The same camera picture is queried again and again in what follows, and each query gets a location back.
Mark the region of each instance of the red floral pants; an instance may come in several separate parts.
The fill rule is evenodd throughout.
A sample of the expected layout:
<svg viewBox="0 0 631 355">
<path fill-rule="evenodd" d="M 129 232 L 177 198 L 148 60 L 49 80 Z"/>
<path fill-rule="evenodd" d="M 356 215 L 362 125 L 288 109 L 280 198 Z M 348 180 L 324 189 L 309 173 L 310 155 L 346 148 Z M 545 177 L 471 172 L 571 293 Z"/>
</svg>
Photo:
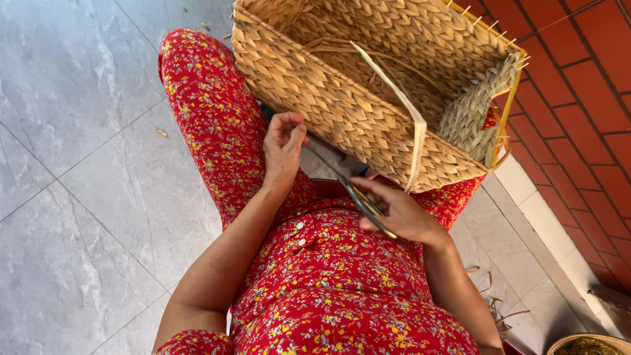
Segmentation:
<svg viewBox="0 0 631 355">
<path fill-rule="evenodd" d="M 170 32 L 163 43 L 160 78 L 225 229 L 262 185 L 262 145 L 268 123 L 225 45 L 190 29 Z M 487 121 L 495 124 L 492 118 Z M 476 177 L 412 197 L 450 229 L 482 179 Z M 276 221 L 284 221 L 297 208 L 316 201 L 313 184 L 298 171 Z"/>
</svg>

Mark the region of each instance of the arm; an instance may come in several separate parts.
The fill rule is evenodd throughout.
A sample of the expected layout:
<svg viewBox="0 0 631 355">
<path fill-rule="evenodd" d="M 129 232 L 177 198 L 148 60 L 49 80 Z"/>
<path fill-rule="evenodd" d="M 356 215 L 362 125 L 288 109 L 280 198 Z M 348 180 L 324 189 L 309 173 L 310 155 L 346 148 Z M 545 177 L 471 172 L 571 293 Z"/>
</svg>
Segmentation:
<svg viewBox="0 0 631 355">
<path fill-rule="evenodd" d="M 274 115 L 263 143 L 266 175 L 261 189 L 184 274 L 164 311 L 153 351 L 184 330 L 225 332 L 230 305 L 292 188 L 306 133 L 302 116 Z"/>
<path fill-rule="evenodd" d="M 375 181 L 353 178 L 367 190 L 387 217 L 377 218 L 402 238 L 423 243 L 425 274 L 434 303 L 456 317 L 469 331 L 482 355 L 503 354 L 502 341 L 484 299 L 467 276 L 449 233 L 403 191 Z M 378 231 L 366 217 L 360 227 Z"/>
</svg>

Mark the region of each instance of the knee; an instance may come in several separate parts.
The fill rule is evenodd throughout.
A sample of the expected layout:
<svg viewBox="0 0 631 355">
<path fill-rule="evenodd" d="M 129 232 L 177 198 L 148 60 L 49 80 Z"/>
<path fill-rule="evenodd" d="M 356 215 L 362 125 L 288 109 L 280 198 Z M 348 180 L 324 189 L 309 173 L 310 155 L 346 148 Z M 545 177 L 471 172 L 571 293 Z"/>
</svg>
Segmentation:
<svg viewBox="0 0 631 355">
<path fill-rule="evenodd" d="M 204 43 L 211 48 L 227 49 L 223 43 L 206 32 L 195 30 L 193 28 L 178 28 L 177 30 L 172 30 L 167 33 L 162 38 L 160 52 L 165 52 L 171 48 L 177 48 L 179 46 L 190 47 L 191 44 L 200 43 Z"/>
</svg>

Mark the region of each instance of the basket rim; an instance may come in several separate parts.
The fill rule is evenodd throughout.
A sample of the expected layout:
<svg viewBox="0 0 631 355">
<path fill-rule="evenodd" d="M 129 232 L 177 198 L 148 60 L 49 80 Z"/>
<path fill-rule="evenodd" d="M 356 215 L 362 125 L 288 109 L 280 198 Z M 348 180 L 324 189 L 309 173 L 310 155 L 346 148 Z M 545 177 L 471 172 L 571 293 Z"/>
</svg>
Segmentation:
<svg viewBox="0 0 631 355">
<path fill-rule="evenodd" d="M 561 346 L 565 345 L 567 342 L 576 340 L 578 338 L 594 338 L 600 341 L 603 341 L 609 345 L 609 342 L 613 342 L 619 345 L 623 345 L 626 346 L 626 349 L 620 349 L 619 347 L 618 350 L 621 351 L 625 351 L 628 353 L 631 353 L 631 343 L 627 342 L 624 339 L 620 339 L 617 337 L 612 337 L 611 335 L 602 335 L 602 334 L 596 334 L 596 333 L 576 333 L 576 334 L 572 334 L 572 335 L 568 335 L 565 337 L 562 337 L 561 339 L 558 339 L 557 341 L 555 341 L 546 351 L 546 355 L 552 355 L 554 354 L 555 351 L 559 350 L 561 348 Z"/>
<path fill-rule="evenodd" d="M 242 2 L 243 2 L 243 0 L 236 0 L 234 2 L 233 6 L 234 6 L 234 11 L 235 12 L 237 12 L 237 11 L 242 12 L 242 14 L 245 15 L 246 17 L 248 17 L 250 20 L 254 20 L 256 25 L 262 26 L 265 30 L 269 30 L 270 32 L 273 32 L 282 41 L 284 41 L 288 45 L 292 46 L 301 55 L 304 55 L 305 57 L 307 57 L 307 58 L 309 58 L 309 59 L 311 59 L 313 61 L 316 61 L 321 66 L 326 68 L 328 71 L 334 73 L 339 79 L 341 79 L 341 81 L 345 82 L 348 85 L 351 85 L 353 88 L 358 89 L 363 94 L 368 95 L 368 97 L 370 97 L 372 100 L 375 100 L 376 102 L 379 102 L 380 104 L 384 105 L 384 107 L 394 111 L 396 116 L 399 116 L 399 117 L 402 117 L 402 118 L 408 118 L 409 122 L 413 121 L 412 118 L 409 117 L 409 115 L 406 115 L 401 110 L 399 110 L 397 107 L 393 106 L 392 104 L 390 104 L 389 102 L 387 102 L 385 100 L 382 100 L 380 97 L 378 97 L 375 94 L 373 94 L 372 92 L 370 92 L 370 90 L 365 88 L 363 85 L 355 83 L 351 78 L 347 77 L 346 75 L 344 75 L 342 72 L 338 71 L 337 69 L 331 67 L 330 65 L 325 63 L 319 57 L 313 55 L 311 52 L 309 52 L 307 49 L 305 49 L 303 47 L 303 45 L 301 45 L 298 42 L 292 40 L 287 35 L 284 35 L 284 34 L 280 33 L 275 28 L 270 26 L 268 23 L 266 23 L 265 21 L 261 20 L 258 16 L 253 15 L 252 13 L 247 11 L 245 8 L 243 8 Z M 522 56 L 524 56 L 525 51 L 523 51 L 521 48 L 519 48 L 519 50 L 520 50 L 520 52 L 522 52 Z M 449 143 L 445 138 L 439 136 L 438 134 L 436 134 L 434 132 L 431 132 L 429 130 L 426 131 L 425 134 L 427 136 L 429 136 L 430 138 L 435 139 L 437 141 L 437 143 L 440 144 L 441 146 L 443 146 L 445 149 L 452 150 L 456 155 L 460 155 L 460 158 L 472 163 L 473 165 L 475 165 L 476 167 L 480 168 L 481 170 L 483 170 L 487 174 L 490 174 L 491 172 L 493 172 L 500 165 L 500 164 L 495 164 L 493 167 L 487 167 L 484 163 L 481 163 L 481 162 L 477 161 L 476 159 L 474 159 L 467 151 L 465 151 L 464 149 Z"/>
</svg>

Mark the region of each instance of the scissors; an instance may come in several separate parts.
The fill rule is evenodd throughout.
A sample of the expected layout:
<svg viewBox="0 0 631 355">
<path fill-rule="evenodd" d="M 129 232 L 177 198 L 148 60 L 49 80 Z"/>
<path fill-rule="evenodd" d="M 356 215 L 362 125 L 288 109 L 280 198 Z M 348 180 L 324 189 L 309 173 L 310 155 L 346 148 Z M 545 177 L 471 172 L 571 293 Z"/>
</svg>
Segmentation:
<svg viewBox="0 0 631 355">
<path fill-rule="evenodd" d="M 386 227 L 383 223 L 379 222 L 379 220 L 377 220 L 377 218 L 375 217 L 378 215 L 385 216 L 385 214 L 383 213 L 381 208 L 379 208 L 379 206 L 377 206 L 373 201 L 370 201 L 370 199 L 368 198 L 368 196 L 366 196 L 364 192 L 362 192 L 360 189 L 357 188 L 357 186 L 351 183 L 346 178 L 346 176 L 344 176 L 344 174 L 338 172 L 337 169 L 331 166 L 331 164 L 329 164 L 325 158 L 323 158 L 320 154 L 318 154 L 316 150 L 314 150 L 308 145 L 307 145 L 307 148 L 313 154 L 315 154 L 316 157 L 320 158 L 320 160 L 323 161 L 326 164 L 326 166 L 328 166 L 329 168 L 331 168 L 331 170 L 335 172 L 335 174 L 338 176 L 338 181 L 342 185 L 344 185 L 344 187 L 348 191 L 348 194 L 351 196 L 351 198 L 353 198 L 353 201 L 355 201 L 355 204 L 357 205 L 357 207 L 359 207 L 359 209 L 362 211 L 363 215 L 366 216 L 366 218 L 368 218 L 375 226 L 377 226 L 377 228 L 379 228 L 379 230 L 382 233 L 384 233 L 386 236 L 392 239 L 397 239 L 399 237 L 390 229 L 388 229 L 388 227 Z"/>
</svg>

